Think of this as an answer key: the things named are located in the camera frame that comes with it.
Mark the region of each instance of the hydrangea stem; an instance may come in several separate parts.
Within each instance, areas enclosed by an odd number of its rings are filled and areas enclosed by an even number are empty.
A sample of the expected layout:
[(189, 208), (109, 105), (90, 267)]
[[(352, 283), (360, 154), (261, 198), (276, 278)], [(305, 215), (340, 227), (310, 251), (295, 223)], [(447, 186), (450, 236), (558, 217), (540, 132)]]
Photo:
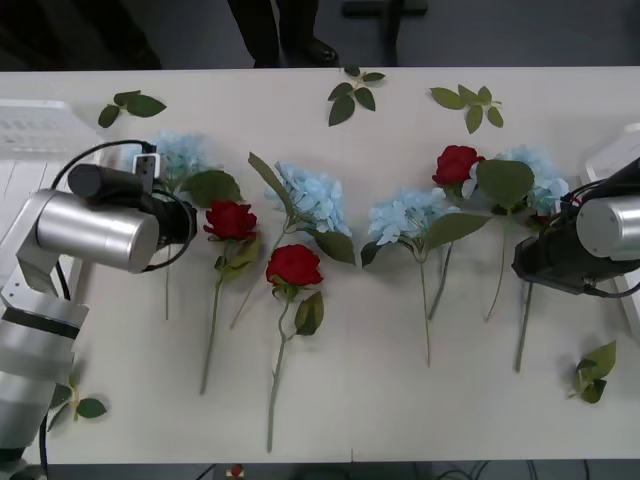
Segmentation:
[(533, 293), (533, 283), (529, 284), (527, 289), (527, 301), (524, 306), (524, 319), (522, 320), (522, 331), (520, 332), (520, 341), (518, 342), (518, 355), (516, 357), (516, 373), (520, 373), (522, 365), (522, 352), (524, 351), (524, 340), (527, 335), (527, 325), (529, 324), (529, 310), (531, 309), (531, 294)]
[(213, 338), (216, 333), (216, 314), (218, 312), (218, 296), (220, 287), (222, 286), (222, 277), (216, 282), (216, 293), (213, 299), (213, 315), (211, 317), (211, 333), (209, 333), (209, 345), (207, 345), (207, 354), (204, 358), (204, 366), (202, 369), (202, 381), (200, 382), (200, 395), (204, 395), (207, 391), (207, 380), (209, 378), (209, 364), (211, 363), (211, 353), (213, 352)]
[(444, 269), (442, 270), (442, 277), (440, 278), (440, 286), (438, 287), (436, 299), (433, 301), (431, 311), (429, 312), (429, 320), (433, 320), (433, 317), (436, 314), (436, 310), (438, 309), (438, 304), (440, 303), (440, 297), (442, 296), (442, 292), (444, 291), (444, 284), (447, 281), (447, 271), (449, 270), (449, 259), (451, 258), (451, 250), (453, 250), (453, 242), (451, 242), (451, 244), (449, 245), (449, 250), (447, 250), (447, 258), (444, 261)]
[(504, 222), (504, 227), (502, 228), (502, 263), (500, 264), (500, 278), (498, 278), (498, 288), (496, 288), (496, 295), (493, 297), (493, 303), (491, 304), (491, 308), (489, 309), (489, 313), (487, 314), (487, 318), (485, 318), (485, 322), (488, 322), (493, 314), (493, 309), (498, 303), (498, 296), (500, 295), (500, 287), (502, 286), (502, 277), (504, 275), (504, 261), (506, 257), (507, 250), (507, 233), (509, 232), (509, 222), (511, 221), (511, 210), (507, 211), (507, 218)]
[(280, 351), (278, 352), (278, 363), (276, 363), (276, 371), (273, 374), (273, 383), (271, 384), (271, 395), (269, 396), (269, 426), (267, 428), (267, 452), (271, 453), (273, 448), (273, 414), (276, 408), (276, 395), (278, 394), (278, 386), (280, 384), (280, 367), (282, 366), (282, 356), (284, 355), (284, 346), (287, 344), (287, 336), (282, 330), (282, 319), (289, 310), (291, 298), (287, 295), (287, 303), (278, 320), (278, 332), (280, 332)]
[[(271, 255), (273, 255), (273, 252), (276, 250), (276, 248), (278, 248), (278, 245), (280, 245), (280, 242), (282, 241), (282, 238), (284, 237), (284, 234), (287, 233), (287, 226), (288, 225), (289, 225), (289, 217), (287, 217), (287, 219), (284, 222), (284, 225), (282, 227), (282, 233), (280, 233), (280, 236), (276, 240), (276, 243), (274, 243), (273, 247), (271, 247), (271, 251), (269, 252), (269, 255), (267, 256), (267, 263), (269, 262), (269, 259), (271, 258)], [(240, 304), (240, 308), (236, 312), (236, 316), (233, 317), (233, 320), (231, 321), (231, 325), (229, 326), (230, 330), (233, 330), (233, 327), (235, 327), (236, 323), (238, 323), (238, 320), (240, 319), (240, 314), (242, 313), (242, 309), (244, 308), (245, 304), (247, 303), (247, 300), (249, 300), (249, 296), (251, 295), (251, 292), (253, 292), (253, 289), (258, 284), (258, 281), (260, 280), (261, 277), (262, 276), (258, 276), (253, 281), (253, 283), (251, 284), (251, 287), (249, 287), (249, 291), (245, 295), (244, 300), (242, 300), (242, 303)]]
[(422, 280), (422, 302), (424, 305), (424, 325), (427, 329), (427, 367), (431, 366), (431, 345), (429, 342), (429, 317), (427, 315), (427, 288), (424, 283), (424, 262), (420, 263), (420, 280)]

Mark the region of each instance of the cylindrical joint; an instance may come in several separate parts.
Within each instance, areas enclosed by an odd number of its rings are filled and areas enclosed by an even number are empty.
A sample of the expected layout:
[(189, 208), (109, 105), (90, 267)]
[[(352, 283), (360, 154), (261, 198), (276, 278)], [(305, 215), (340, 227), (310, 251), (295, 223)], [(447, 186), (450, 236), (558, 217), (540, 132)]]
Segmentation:
[(60, 193), (42, 211), (36, 236), (45, 250), (137, 273), (156, 252), (159, 232), (146, 213)]
[(578, 238), (594, 257), (640, 259), (640, 202), (637, 197), (589, 200), (578, 213)]

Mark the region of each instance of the white table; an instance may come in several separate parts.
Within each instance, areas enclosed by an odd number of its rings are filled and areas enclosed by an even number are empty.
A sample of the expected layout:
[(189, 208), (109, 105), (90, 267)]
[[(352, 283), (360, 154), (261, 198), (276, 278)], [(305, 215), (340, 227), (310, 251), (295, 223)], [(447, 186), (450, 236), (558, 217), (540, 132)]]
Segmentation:
[[(66, 100), (92, 122), (116, 92), (142, 89), (163, 99), (164, 113), (121, 118), (107, 133), (207, 134), (211, 162), (236, 176), (271, 241), (282, 214), (263, 198), (249, 151), (269, 163), (326, 170), (343, 182), (358, 249), (370, 206), (403, 185), (432, 186), (435, 159), (449, 144), (486, 156), (521, 143), (542, 146), (573, 179), (589, 152), (640, 111), (638, 68), (384, 71), (378, 111), (358, 108), (332, 128), (326, 98), (343, 80), (337, 70), (3, 74), (0, 85), (7, 98)], [(429, 87), (458, 83), (487, 85), (504, 103), (505, 127), (487, 124), (469, 136), (461, 112), (427, 95)], [(430, 369), (418, 268), (404, 250), (382, 251), (367, 271), (323, 257), (325, 323), (287, 347), (270, 455), (267, 401), (282, 305), (266, 284), (233, 331), (245, 283), (224, 290), (209, 389), (200, 397), (217, 256), (205, 235), (172, 270), (168, 322), (163, 272), (90, 269), (80, 288), (91, 309), (76, 344), (87, 365), (81, 393), (105, 395), (111, 409), (98, 422), (53, 432), (50, 462), (640, 457), (640, 349), (619, 303), (536, 288), (523, 372), (515, 374), (522, 287), (510, 270), (497, 313), (483, 321), (497, 282), (499, 230), (493, 222), (454, 251), (431, 325)], [(429, 264), (431, 294), (438, 267)], [(567, 372), (582, 353), (614, 338), (618, 361), (603, 401), (567, 400)], [(29, 455), (36, 458), (35, 447)]]

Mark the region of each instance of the loose leaf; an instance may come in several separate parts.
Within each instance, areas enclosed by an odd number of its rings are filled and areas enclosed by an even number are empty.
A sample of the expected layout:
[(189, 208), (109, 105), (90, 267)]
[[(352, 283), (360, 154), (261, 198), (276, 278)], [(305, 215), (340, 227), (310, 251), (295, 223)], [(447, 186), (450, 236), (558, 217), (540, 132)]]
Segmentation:
[(595, 366), (591, 370), (594, 379), (601, 379), (609, 375), (613, 366), (616, 364), (616, 342), (611, 342), (600, 347), (588, 355), (585, 360), (595, 362)]
[(462, 110), (465, 106), (460, 95), (448, 88), (432, 88), (431, 96), (440, 106), (450, 110)]
[(136, 95), (139, 95), (141, 92), (141, 90), (134, 90), (133, 92), (122, 92), (122, 93), (116, 93), (115, 96), (113, 97), (113, 102), (120, 106), (123, 107), (127, 104), (127, 102), (132, 98), (135, 97)]
[(533, 172), (522, 162), (485, 160), (476, 174), (480, 190), (505, 210), (522, 202), (533, 186)]
[(127, 102), (127, 112), (142, 118), (153, 117), (165, 108), (165, 104), (147, 95), (134, 95)]
[(184, 181), (181, 190), (188, 192), (195, 204), (202, 208), (211, 208), (211, 202), (216, 200), (242, 200), (235, 179), (222, 170), (196, 173)]
[(493, 96), (491, 95), (491, 92), (487, 87), (482, 87), (480, 90), (478, 90), (478, 98), (482, 103), (488, 104), (491, 103)]
[(334, 260), (351, 265), (356, 264), (356, 255), (353, 253), (353, 243), (345, 234), (340, 232), (318, 232), (311, 228), (304, 228), (302, 230), (311, 235), (320, 247), (320, 250)]
[(482, 124), (482, 107), (480, 105), (473, 105), (467, 110), (467, 115), (464, 120), (467, 124), (467, 131), (469, 133), (475, 132)]
[(426, 245), (429, 250), (466, 237), (479, 230), (491, 217), (469, 213), (448, 213), (438, 218), (427, 231)]
[(296, 335), (313, 335), (322, 324), (324, 303), (322, 293), (316, 292), (300, 303), (296, 312)]
[(83, 398), (78, 403), (76, 413), (84, 418), (98, 418), (107, 413), (102, 402), (96, 398)]
[(371, 90), (367, 87), (360, 87), (355, 91), (354, 95), (356, 96), (358, 103), (364, 108), (371, 110), (372, 112), (376, 111), (376, 101), (373, 99), (373, 93), (371, 93)]
[(458, 93), (460, 94), (460, 99), (462, 99), (462, 101), (467, 105), (480, 101), (478, 95), (465, 86), (458, 85)]
[(344, 97), (345, 95), (349, 95), (353, 91), (353, 87), (349, 82), (343, 82), (333, 89), (331, 95), (329, 95), (328, 100), (335, 100), (339, 97)]
[(71, 389), (66, 385), (56, 384), (49, 409), (57, 408), (71, 398)]
[(350, 75), (352, 77), (360, 76), (360, 69), (355, 65), (347, 65), (346, 67), (344, 67), (344, 71), (347, 75)]
[(47, 432), (50, 432), (53, 427), (55, 427), (60, 421), (64, 420), (71, 411), (70, 405), (65, 403), (60, 410), (58, 410), (55, 415), (51, 418), (49, 422), (49, 428), (47, 428)]
[(339, 125), (351, 118), (356, 109), (356, 102), (350, 96), (338, 97), (329, 113), (329, 126)]
[(487, 119), (494, 127), (502, 128), (504, 125), (504, 120), (502, 115), (500, 115), (500, 110), (496, 107), (489, 107), (489, 110), (487, 110)]
[(385, 77), (384, 73), (370, 72), (370, 73), (365, 73), (364, 76), (362, 77), (362, 80), (364, 80), (365, 83), (372, 83), (372, 82), (379, 82), (384, 77)]
[(584, 389), (584, 392), (580, 394), (580, 398), (588, 403), (598, 403), (600, 401), (600, 398), (602, 398), (602, 393), (604, 392), (604, 387), (606, 386), (606, 380), (596, 379), (593, 381), (592, 385), (589, 385)]
[(269, 168), (269, 166), (260, 159), (260, 157), (255, 156), (253, 153), (249, 153), (249, 165), (251, 165), (256, 172), (260, 174), (262, 179), (267, 182), (275, 192), (276, 195), (280, 198), (282, 203), (284, 204), (284, 209), (287, 212), (287, 216), (293, 218), (295, 216), (295, 210), (293, 208), (293, 203), (291, 202), (291, 198), (289, 198), (289, 194), (287, 190), (282, 186), (276, 174)]
[(120, 115), (119, 107), (116, 107), (115, 105), (107, 105), (106, 107), (104, 107), (102, 112), (100, 112), (100, 116), (98, 117), (98, 125), (100, 125), (102, 128), (109, 128), (111, 125), (113, 125), (113, 122), (116, 121), (118, 115)]

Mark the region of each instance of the green leaf sprig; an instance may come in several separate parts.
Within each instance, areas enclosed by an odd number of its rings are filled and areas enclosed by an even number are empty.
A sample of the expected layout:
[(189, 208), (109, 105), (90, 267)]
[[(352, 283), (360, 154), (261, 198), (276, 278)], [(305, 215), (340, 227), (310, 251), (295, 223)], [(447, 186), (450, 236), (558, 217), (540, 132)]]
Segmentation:
[(502, 128), (504, 126), (504, 119), (500, 113), (502, 102), (494, 100), (487, 87), (480, 88), (478, 93), (472, 92), (463, 85), (458, 85), (458, 93), (448, 88), (435, 87), (431, 89), (431, 96), (444, 108), (450, 110), (466, 108), (465, 123), (469, 133), (480, 128), (485, 115), (494, 127)]
[(153, 117), (167, 106), (153, 97), (143, 95), (141, 90), (116, 93), (113, 104), (108, 104), (98, 117), (98, 125), (109, 128), (116, 121), (120, 112), (126, 110), (131, 115), (141, 118)]
[(329, 113), (329, 126), (339, 125), (347, 121), (353, 115), (356, 109), (355, 100), (367, 110), (376, 111), (376, 101), (373, 93), (368, 88), (372, 84), (376, 84), (383, 78), (384, 73), (379, 72), (360, 72), (359, 67), (353, 65), (344, 67), (347, 75), (356, 80), (355, 85), (349, 82), (342, 82), (335, 87), (329, 98), (333, 102), (331, 112)]
[(602, 398), (607, 381), (604, 377), (611, 373), (616, 364), (616, 342), (608, 343), (585, 355), (576, 366), (574, 377), (576, 392), (569, 398), (580, 396), (587, 403), (598, 403)]
[(93, 419), (107, 413), (107, 408), (97, 398), (80, 398), (78, 386), (69, 379), (69, 385), (56, 384), (53, 398), (49, 405), (49, 410), (53, 413), (47, 431), (73, 414), (73, 421), (77, 422), (78, 417)]

